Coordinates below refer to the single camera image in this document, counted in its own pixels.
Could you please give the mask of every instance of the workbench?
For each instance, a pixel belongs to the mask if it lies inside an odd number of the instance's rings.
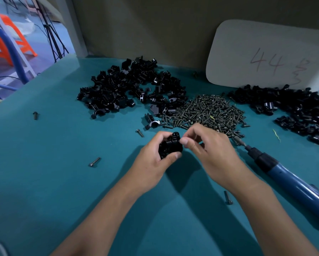
[[[81,87],[93,85],[91,76],[122,62],[68,55],[0,103],[0,242],[11,255],[50,254],[125,174],[141,147],[157,131],[167,130],[145,130],[144,114],[150,113],[150,105],[136,98],[135,107],[96,120],[90,118],[93,111],[76,99]],[[195,79],[192,70],[170,66],[158,70],[181,79],[191,98],[232,90],[210,84],[202,74]],[[257,115],[248,105],[237,107],[245,111],[251,125],[239,126],[246,143],[319,188],[318,145],[274,124],[275,118],[285,115],[282,111],[269,117]],[[257,172],[245,150],[236,150]],[[101,160],[89,167],[97,157]],[[258,173],[319,249],[317,219]],[[131,208],[110,255],[262,255],[240,205],[232,195],[234,204],[226,205],[223,191],[184,150],[159,184]]]

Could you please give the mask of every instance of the yellow wire scrap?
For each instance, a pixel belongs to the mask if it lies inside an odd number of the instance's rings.
[[[279,142],[281,142],[281,140],[280,140],[279,136],[277,135],[276,131],[274,129],[272,129],[272,130],[275,133],[276,137],[278,138]]]

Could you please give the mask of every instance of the fingernail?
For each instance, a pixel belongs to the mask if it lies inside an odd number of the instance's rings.
[[[187,138],[181,138],[181,139],[180,139],[180,143],[181,143],[182,145],[186,145],[186,144],[188,143]]]

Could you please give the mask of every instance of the finger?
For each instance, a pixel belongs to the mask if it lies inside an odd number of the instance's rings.
[[[184,145],[185,148],[191,150],[199,159],[206,153],[204,148],[200,146],[195,140],[189,137],[182,137],[180,143]]]
[[[163,158],[159,162],[159,164],[162,167],[162,169],[165,171],[170,165],[172,165],[181,156],[182,156],[181,152],[174,152],[174,153],[168,154],[166,158]]]
[[[149,145],[159,146],[164,138],[168,138],[172,135],[171,132],[159,131],[149,142]]]
[[[187,132],[183,135],[183,137],[189,137],[198,143],[201,141],[205,142],[206,139],[208,138],[209,130],[210,130],[209,128],[206,128],[199,123],[195,123],[187,130]]]

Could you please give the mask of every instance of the handwritten number 44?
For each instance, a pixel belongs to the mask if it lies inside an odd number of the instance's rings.
[[[260,51],[260,48],[258,49],[258,51],[256,52],[256,54],[254,55],[254,57],[252,58],[252,60],[251,60],[251,62],[250,62],[251,64],[258,63],[258,65],[257,65],[257,72],[258,72],[258,70],[259,70],[260,63],[261,63],[261,62],[264,62],[264,61],[267,61],[266,59],[263,59],[263,57],[264,57],[264,52],[262,52],[261,58],[260,58],[259,60],[254,61],[254,59],[255,59],[255,57],[258,55],[259,51]],[[273,60],[275,59],[276,55],[277,55],[277,54],[274,54],[273,57],[271,58],[271,60],[270,60],[269,63],[268,63],[270,66],[273,66],[273,67],[275,68],[275,69],[273,70],[273,75],[275,75],[276,70],[277,70],[277,68],[278,68],[279,66],[283,66],[283,65],[284,65],[284,64],[280,64],[281,59],[282,59],[283,56],[281,56],[281,57],[278,59],[277,64],[274,64]]]

